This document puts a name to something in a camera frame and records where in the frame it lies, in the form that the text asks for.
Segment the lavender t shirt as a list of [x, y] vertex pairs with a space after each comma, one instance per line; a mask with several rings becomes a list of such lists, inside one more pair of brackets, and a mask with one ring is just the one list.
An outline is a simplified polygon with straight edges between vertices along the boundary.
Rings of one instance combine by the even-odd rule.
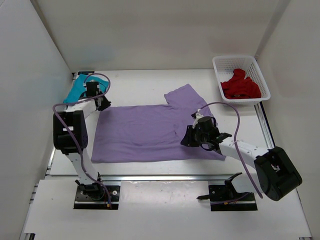
[[225, 157], [200, 147], [181, 145], [192, 113], [206, 101], [186, 84], [164, 95], [166, 104], [109, 107], [97, 121], [93, 163], [219, 160]]

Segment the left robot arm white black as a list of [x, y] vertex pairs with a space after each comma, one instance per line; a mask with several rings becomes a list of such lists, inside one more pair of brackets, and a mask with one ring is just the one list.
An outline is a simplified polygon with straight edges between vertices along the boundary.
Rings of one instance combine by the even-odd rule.
[[63, 101], [52, 107], [53, 144], [72, 163], [78, 178], [78, 189], [95, 201], [111, 202], [110, 192], [89, 157], [86, 118], [105, 110], [111, 102], [106, 98], [111, 81], [105, 75], [79, 75]]

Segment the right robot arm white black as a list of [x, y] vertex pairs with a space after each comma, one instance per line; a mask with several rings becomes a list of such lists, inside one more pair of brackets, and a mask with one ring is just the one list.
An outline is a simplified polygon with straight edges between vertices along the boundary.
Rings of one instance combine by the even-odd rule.
[[303, 182], [301, 175], [281, 147], [258, 147], [226, 132], [220, 132], [214, 117], [192, 114], [194, 122], [188, 125], [180, 142], [185, 147], [201, 147], [241, 161], [256, 171], [256, 184], [269, 199], [279, 201]]

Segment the teal t shirt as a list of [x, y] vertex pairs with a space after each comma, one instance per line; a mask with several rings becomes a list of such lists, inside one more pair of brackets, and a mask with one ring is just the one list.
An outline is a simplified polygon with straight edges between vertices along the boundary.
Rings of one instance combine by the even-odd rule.
[[86, 91], [85, 85], [86, 82], [90, 80], [95, 80], [99, 82], [100, 89], [103, 93], [109, 91], [110, 88], [110, 79], [103, 74], [91, 74], [91, 75], [78, 75], [74, 80], [71, 90], [69, 91], [67, 97], [64, 99], [63, 103], [75, 103], [77, 102], [81, 95]]

